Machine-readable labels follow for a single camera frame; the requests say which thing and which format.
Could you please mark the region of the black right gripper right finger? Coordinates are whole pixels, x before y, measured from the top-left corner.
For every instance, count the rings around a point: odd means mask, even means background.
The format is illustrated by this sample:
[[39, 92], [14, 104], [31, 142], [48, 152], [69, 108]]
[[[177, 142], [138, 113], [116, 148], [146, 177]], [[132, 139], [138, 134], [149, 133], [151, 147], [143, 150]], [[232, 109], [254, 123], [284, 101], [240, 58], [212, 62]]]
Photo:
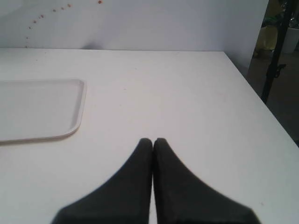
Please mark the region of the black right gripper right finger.
[[159, 224], [257, 224], [253, 210], [214, 190], [176, 156], [166, 139], [153, 148], [153, 181]]

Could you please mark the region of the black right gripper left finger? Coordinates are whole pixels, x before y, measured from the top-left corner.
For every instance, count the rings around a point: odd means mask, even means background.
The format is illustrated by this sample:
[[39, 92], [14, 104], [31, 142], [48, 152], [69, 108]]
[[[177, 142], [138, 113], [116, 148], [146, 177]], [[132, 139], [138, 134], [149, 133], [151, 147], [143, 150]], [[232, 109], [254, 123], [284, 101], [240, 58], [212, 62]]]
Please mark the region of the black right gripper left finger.
[[123, 166], [104, 184], [62, 208], [54, 224], [147, 224], [152, 187], [151, 140], [142, 138]]

